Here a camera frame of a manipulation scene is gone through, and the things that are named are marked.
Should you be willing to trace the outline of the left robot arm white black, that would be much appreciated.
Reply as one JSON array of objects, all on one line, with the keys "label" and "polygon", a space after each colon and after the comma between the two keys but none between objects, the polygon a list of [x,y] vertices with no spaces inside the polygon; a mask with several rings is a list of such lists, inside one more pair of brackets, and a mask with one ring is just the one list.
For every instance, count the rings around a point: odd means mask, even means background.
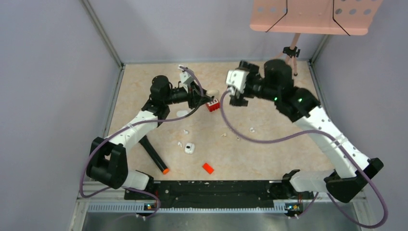
[{"label": "left robot arm white black", "polygon": [[128,168],[127,153],[141,144],[146,151],[153,147],[147,141],[147,134],[159,127],[170,113],[169,105],[188,103],[192,110],[213,100],[200,89],[193,77],[179,81],[176,88],[163,75],[155,76],[150,87],[150,96],[138,114],[128,124],[109,138],[97,137],[91,144],[90,161],[85,173],[88,177],[113,189],[134,188],[143,199],[152,197],[151,177],[143,172]]}]

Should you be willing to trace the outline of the beige earbud case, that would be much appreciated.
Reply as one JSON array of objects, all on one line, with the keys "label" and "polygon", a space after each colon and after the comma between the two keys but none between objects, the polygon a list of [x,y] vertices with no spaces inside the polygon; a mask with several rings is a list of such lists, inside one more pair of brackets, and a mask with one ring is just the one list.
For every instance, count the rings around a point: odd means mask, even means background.
[{"label": "beige earbud case", "polygon": [[209,96],[209,97],[215,97],[216,98],[216,97],[218,97],[220,95],[220,92],[217,89],[210,89],[210,90],[206,91],[206,95]]}]

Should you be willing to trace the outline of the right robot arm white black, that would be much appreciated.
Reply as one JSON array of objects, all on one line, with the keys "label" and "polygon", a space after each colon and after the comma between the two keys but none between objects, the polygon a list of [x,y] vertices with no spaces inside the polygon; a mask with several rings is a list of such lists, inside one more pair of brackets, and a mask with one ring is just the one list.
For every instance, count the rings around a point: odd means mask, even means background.
[{"label": "right robot arm white black", "polygon": [[226,77],[230,105],[247,106],[248,99],[274,103],[276,109],[307,134],[333,165],[332,170],[293,170],[282,178],[282,192],[295,198],[301,192],[327,193],[350,202],[383,168],[379,158],[360,152],[334,125],[320,101],[294,84],[292,68],[281,59],[264,63],[264,74],[255,64],[241,61]]}]

